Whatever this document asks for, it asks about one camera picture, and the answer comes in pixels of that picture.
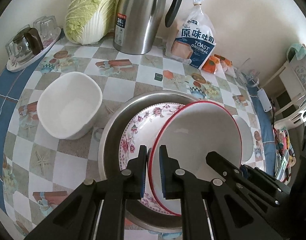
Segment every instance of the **thermos label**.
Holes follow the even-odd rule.
[[[117,13],[117,21],[115,26],[115,43],[122,46],[123,45],[123,36],[124,36],[124,29],[126,23],[126,15]]]

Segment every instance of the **orange package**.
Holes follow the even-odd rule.
[[[218,64],[220,64],[220,59],[218,57],[209,56],[205,64],[202,66],[202,70],[211,74],[215,74]]]
[[[223,56],[217,55],[217,54],[215,54],[214,56],[219,58],[219,60],[221,62],[221,66],[224,70],[224,73],[226,73],[226,74],[228,74],[232,77],[236,77],[234,67],[233,67],[233,63],[229,59],[227,59]]]

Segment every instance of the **small black object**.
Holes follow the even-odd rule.
[[[163,75],[159,74],[159,73],[155,73],[154,79],[157,80],[157,81],[162,81],[163,80]]]

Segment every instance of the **table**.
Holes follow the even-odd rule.
[[[97,156],[103,128],[119,106],[149,91],[181,91],[215,101],[231,114],[241,116],[254,136],[254,152],[247,164],[265,170],[259,121],[247,88],[225,74],[222,68],[214,75],[171,60],[165,56],[164,47],[162,39],[156,38],[149,53],[128,55],[114,49],[111,33],[87,46],[73,44],[62,37],[37,65],[18,74],[12,73],[18,75],[15,81],[4,78],[9,73],[2,73],[0,134],[5,130],[5,142],[0,152],[0,193],[3,190],[0,207],[23,235],[85,178],[100,180]],[[51,82],[71,71],[89,75],[102,89],[101,117],[84,137],[59,140],[40,124],[36,104]],[[125,229],[125,235],[132,238],[166,237],[149,234],[129,221]]]

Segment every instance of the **cable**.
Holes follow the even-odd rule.
[[[277,142],[277,145],[278,145],[278,148],[279,148],[278,153],[281,157],[283,157],[283,150],[280,148],[277,133],[276,133],[276,129],[275,129],[275,109],[274,109],[273,105],[274,105],[274,101],[273,101],[273,104],[272,104],[272,111],[273,111],[272,125],[273,125],[274,137],[275,137],[275,142]]]

